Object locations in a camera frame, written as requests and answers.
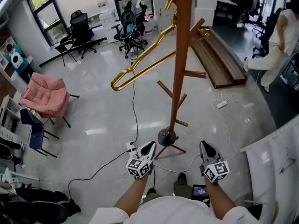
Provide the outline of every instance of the white pants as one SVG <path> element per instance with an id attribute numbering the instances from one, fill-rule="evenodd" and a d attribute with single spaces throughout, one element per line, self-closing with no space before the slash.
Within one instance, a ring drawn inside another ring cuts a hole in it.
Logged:
<path id="1" fill-rule="evenodd" d="M 257 59 L 248 59 L 248 68 L 253 70 L 267 70 L 261 79 L 261 85 L 266 89 L 275 80 L 289 56 L 282 53 L 278 45 L 270 43 L 269 54 Z"/>

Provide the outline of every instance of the green pants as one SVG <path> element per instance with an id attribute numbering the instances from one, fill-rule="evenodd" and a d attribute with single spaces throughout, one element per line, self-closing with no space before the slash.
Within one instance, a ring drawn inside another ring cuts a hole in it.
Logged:
<path id="1" fill-rule="evenodd" d="M 192 187 L 187 185 L 187 182 L 184 179 L 179 179 L 173 184 L 173 193 L 175 196 L 182 196 L 188 199 L 191 199 L 192 195 Z M 161 197 L 163 195 L 159 195 L 157 193 L 151 193 L 143 199 L 143 203 L 146 203 L 155 198 Z"/>

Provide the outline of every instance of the backpack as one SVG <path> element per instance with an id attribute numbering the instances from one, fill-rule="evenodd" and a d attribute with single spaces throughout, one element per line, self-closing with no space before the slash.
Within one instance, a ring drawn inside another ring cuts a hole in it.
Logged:
<path id="1" fill-rule="evenodd" d="M 15 48 L 12 54 L 10 54 L 10 57 L 11 57 L 11 64 L 14 66 L 15 69 L 19 69 L 19 67 L 24 62 L 23 57 L 18 52 L 15 51 Z"/>

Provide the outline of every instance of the smartphone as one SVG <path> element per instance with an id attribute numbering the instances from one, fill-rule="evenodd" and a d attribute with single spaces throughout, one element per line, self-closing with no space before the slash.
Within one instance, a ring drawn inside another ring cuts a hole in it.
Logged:
<path id="1" fill-rule="evenodd" d="M 192 190 L 192 200 L 203 201 L 204 199 L 209 199 L 209 194 L 207 192 L 206 185 L 193 185 Z"/>

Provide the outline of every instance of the white sleeveless top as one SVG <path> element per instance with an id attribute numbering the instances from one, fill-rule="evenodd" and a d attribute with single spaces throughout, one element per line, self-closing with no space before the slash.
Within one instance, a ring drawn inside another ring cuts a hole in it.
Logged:
<path id="1" fill-rule="evenodd" d="M 288 19 L 288 25 L 284 28 L 284 38 L 285 38 L 285 53 L 289 56 L 292 54 L 295 49 L 296 43 L 299 39 L 299 22 L 295 17 L 295 13 L 292 10 L 282 11 L 279 15 L 286 16 Z M 269 39 L 269 42 L 279 44 L 280 39 L 277 32 L 277 25 L 275 26 L 274 32 Z"/>

